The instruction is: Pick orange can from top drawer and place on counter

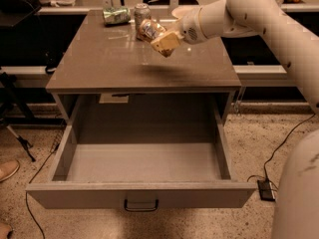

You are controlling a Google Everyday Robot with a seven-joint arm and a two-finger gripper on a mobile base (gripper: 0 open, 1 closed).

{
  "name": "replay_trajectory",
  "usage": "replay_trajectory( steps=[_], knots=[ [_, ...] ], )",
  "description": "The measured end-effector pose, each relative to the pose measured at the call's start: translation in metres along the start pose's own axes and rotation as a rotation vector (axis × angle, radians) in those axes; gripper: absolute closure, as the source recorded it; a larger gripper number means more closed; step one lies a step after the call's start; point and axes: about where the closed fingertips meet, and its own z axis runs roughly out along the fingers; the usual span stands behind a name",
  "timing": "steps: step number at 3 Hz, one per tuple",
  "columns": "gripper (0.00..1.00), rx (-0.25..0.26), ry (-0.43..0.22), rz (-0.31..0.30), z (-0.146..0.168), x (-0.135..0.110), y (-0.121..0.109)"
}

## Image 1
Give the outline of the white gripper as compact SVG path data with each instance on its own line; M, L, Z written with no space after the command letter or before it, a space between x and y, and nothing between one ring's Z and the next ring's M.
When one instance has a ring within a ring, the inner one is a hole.
M152 40L151 46L167 58L175 48L180 46L182 39L192 45L205 42L207 38L202 33L199 21L200 10L200 7L194 7L182 18L176 19L176 28L179 32L173 31L175 22L167 24L167 31Z

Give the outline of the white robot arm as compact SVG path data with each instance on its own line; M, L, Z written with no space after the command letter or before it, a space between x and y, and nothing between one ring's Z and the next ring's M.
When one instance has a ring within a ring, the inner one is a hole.
M319 39L290 18L276 0L221 0L193 9L159 35L159 52L181 42L259 35L313 111L319 105ZM319 239L319 130L294 147L280 178L272 239Z

